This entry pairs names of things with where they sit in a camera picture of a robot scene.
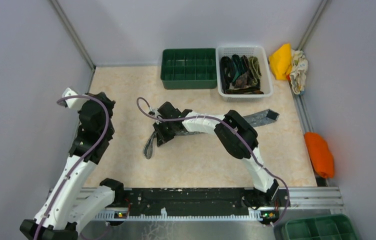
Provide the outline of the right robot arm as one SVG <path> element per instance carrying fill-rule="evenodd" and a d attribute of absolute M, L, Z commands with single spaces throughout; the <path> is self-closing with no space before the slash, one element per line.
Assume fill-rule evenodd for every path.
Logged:
<path fill-rule="evenodd" d="M 191 109 L 180 111 L 170 102 L 165 102 L 153 117 L 156 119 L 153 128 L 158 145 L 172 140 L 177 132 L 214 135 L 232 157 L 242 160 L 251 176 L 259 203 L 270 206 L 276 201 L 279 184 L 264 165 L 258 133 L 237 111 L 209 115 Z"/>

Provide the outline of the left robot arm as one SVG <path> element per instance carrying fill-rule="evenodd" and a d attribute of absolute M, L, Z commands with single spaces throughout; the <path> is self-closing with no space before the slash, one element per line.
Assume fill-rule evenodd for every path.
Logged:
<path fill-rule="evenodd" d="M 34 218 L 20 225 L 29 240 L 76 240 L 101 210 L 110 205 L 119 207 L 126 199 L 123 183 L 106 178 L 82 203 L 75 204 L 113 138 L 115 101 L 104 92 L 79 95 L 68 88 L 57 103 L 76 110 L 80 123 L 55 187 Z"/>

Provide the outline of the grey floral tie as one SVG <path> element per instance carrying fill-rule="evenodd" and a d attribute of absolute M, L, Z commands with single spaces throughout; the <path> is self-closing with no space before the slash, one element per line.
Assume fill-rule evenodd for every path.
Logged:
<path fill-rule="evenodd" d="M 275 123 L 280 114 L 271 110 L 271 109 L 266 109 L 263 111 L 259 111 L 250 115 L 244 115 L 243 118 L 254 128 L 269 125 L 272 123 Z M 159 143 L 158 137 L 157 137 L 157 132 L 153 130 L 151 135 L 149 136 L 148 140 L 146 141 L 142 153 L 143 156 L 146 159 L 150 159 L 153 155 L 153 142 L 156 141 L 156 146 L 159 147 L 163 143 Z"/>

